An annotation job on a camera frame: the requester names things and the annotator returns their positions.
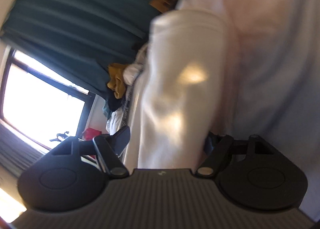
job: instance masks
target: curtain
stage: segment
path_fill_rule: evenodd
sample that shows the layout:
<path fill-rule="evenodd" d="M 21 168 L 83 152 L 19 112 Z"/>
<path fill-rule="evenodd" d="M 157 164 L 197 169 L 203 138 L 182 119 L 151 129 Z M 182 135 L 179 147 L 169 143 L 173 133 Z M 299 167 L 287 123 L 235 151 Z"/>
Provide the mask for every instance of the curtain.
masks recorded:
<path fill-rule="evenodd" d="M 3 125 L 0 125 L 0 134 L 0 165 L 15 177 L 43 156 Z"/>
<path fill-rule="evenodd" d="M 16 0 L 2 39 L 73 83 L 110 95 L 110 63 L 131 63 L 159 12 L 150 0 Z"/>

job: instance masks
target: mustard yellow cloth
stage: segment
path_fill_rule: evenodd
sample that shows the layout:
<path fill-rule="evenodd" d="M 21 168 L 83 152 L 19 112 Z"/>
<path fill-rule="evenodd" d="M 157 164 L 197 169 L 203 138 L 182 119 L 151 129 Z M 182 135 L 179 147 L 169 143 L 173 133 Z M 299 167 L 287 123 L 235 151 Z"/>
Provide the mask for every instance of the mustard yellow cloth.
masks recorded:
<path fill-rule="evenodd" d="M 110 82 L 107 86 L 115 92 L 117 99 L 122 98 L 126 91 L 126 87 L 123 81 L 123 71 L 128 65 L 112 63 L 108 65 L 108 71 L 110 75 Z"/>

